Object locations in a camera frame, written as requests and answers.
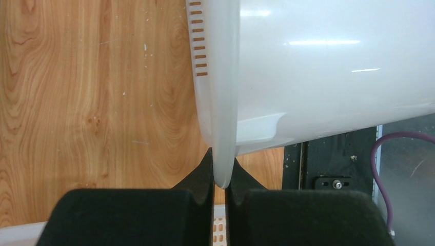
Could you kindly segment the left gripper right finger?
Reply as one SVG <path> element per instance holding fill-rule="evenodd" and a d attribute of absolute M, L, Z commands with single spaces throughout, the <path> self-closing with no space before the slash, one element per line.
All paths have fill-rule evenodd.
<path fill-rule="evenodd" d="M 225 190 L 228 245 L 393 245 L 358 191 L 269 190 L 235 161 Z"/>

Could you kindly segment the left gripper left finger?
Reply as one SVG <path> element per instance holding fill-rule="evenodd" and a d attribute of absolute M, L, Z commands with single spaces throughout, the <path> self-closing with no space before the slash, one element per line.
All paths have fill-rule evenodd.
<path fill-rule="evenodd" d="M 38 245 L 212 245 L 213 159 L 170 189 L 75 189 L 56 204 Z"/>

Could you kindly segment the large white plastic tub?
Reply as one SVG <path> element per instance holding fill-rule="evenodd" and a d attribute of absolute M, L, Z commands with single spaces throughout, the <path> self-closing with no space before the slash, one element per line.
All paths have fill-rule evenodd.
<path fill-rule="evenodd" d="M 434 1 L 186 1 L 214 181 L 237 155 L 434 113 Z"/>

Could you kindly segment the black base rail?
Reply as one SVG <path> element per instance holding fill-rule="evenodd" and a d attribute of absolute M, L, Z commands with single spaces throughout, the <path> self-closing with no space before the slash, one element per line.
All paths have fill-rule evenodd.
<path fill-rule="evenodd" d="M 351 186 L 371 195 L 386 214 L 372 180 L 370 149 L 379 137 L 401 131 L 434 135 L 434 115 L 286 146 L 282 188 L 313 189 L 319 176 L 349 177 Z M 389 140 L 378 149 L 376 167 L 393 207 L 396 245 L 434 245 L 434 145 Z"/>

